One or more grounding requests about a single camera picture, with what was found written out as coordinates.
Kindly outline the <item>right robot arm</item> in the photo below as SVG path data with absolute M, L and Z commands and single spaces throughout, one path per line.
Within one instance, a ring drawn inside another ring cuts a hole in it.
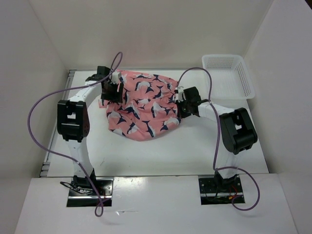
M 213 159 L 216 192 L 229 191 L 236 178 L 243 152 L 252 148 L 258 137 L 248 111 L 232 109 L 202 99 L 196 87 L 175 89 L 178 116 L 203 117 L 217 124 L 217 144 Z

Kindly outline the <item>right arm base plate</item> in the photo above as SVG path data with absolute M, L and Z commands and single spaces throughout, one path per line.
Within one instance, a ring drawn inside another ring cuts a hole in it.
M 201 205 L 224 205 L 245 203 L 241 180 L 235 175 L 223 180 L 218 175 L 198 177 Z

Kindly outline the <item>pink shark print shorts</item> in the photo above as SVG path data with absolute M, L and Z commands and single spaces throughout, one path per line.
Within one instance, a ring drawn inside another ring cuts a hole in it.
M 108 129 L 136 141 L 146 141 L 173 130 L 180 123 L 175 104 L 177 80 L 158 74 L 121 71 L 122 102 L 100 100 Z

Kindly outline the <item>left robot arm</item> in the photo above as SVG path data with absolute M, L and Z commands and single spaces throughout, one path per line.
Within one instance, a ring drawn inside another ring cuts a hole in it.
M 94 195 L 98 182 L 90 162 L 86 138 L 90 132 L 88 107 L 100 96 L 103 100 L 122 102 L 121 72 L 98 66 L 97 72 L 85 80 L 82 89 L 57 107 L 57 131 L 65 140 L 74 159 L 74 176 L 64 184 L 79 194 Z

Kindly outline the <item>white plastic basket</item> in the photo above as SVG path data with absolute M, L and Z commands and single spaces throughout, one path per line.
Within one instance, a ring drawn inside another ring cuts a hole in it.
M 212 98 L 247 100 L 255 97 L 254 87 L 242 56 L 203 55 L 202 66 L 212 77 Z

